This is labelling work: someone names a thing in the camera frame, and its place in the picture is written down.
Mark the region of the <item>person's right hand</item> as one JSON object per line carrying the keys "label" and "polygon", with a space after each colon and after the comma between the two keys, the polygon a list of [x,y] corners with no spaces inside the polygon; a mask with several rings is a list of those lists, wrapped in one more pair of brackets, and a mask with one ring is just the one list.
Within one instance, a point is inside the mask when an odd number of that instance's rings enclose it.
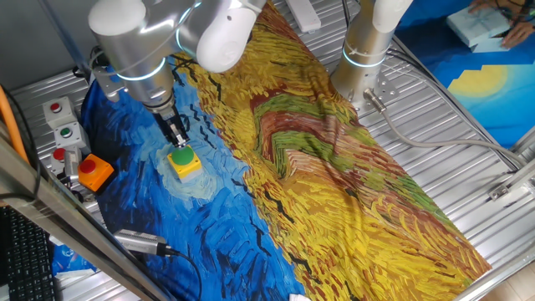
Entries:
{"label": "person's right hand", "polygon": [[473,0],[469,7],[469,13],[482,10],[483,8],[506,7],[508,0]]}

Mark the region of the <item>person's left hand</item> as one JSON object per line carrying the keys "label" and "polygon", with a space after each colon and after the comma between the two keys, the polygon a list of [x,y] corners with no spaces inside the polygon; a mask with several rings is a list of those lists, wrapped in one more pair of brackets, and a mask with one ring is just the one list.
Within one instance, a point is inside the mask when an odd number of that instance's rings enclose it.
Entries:
{"label": "person's left hand", "polygon": [[534,25],[528,22],[511,22],[511,28],[502,39],[503,48],[514,48],[534,33]]}

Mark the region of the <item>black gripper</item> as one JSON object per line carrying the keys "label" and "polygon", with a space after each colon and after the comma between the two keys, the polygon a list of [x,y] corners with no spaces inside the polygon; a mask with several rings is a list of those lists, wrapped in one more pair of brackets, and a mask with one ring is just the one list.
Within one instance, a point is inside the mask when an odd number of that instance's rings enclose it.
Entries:
{"label": "black gripper", "polygon": [[155,121],[160,127],[163,135],[176,148],[185,147],[189,141],[181,117],[176,110],[154,114]]}

